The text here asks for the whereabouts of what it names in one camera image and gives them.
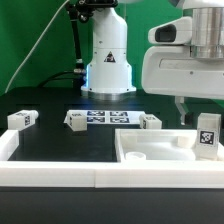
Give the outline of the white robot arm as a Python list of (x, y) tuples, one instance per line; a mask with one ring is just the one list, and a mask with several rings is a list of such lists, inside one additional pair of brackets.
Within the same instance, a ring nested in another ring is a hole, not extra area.
[[(183, 16), (149, 30), (141, 85), (147, 93), (173, 96), (185, 124), (186, 97), (224, 100), (224, 0), (169, 2)], [(118, 100), (136, 91), (126, 59), (127, 24), (109, 1), (89, 0), (87, 6), (95, 10), (93, 58), (81, 90)]]

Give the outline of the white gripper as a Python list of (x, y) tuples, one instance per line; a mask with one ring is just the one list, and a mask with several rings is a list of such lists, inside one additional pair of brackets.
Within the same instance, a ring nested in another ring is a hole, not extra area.
[(183, 16), (148, 32), (142, 87), (171, 95), (182, 125), (193, 123), (184, 97), (224, 99), (224, 25), (220, 17)]

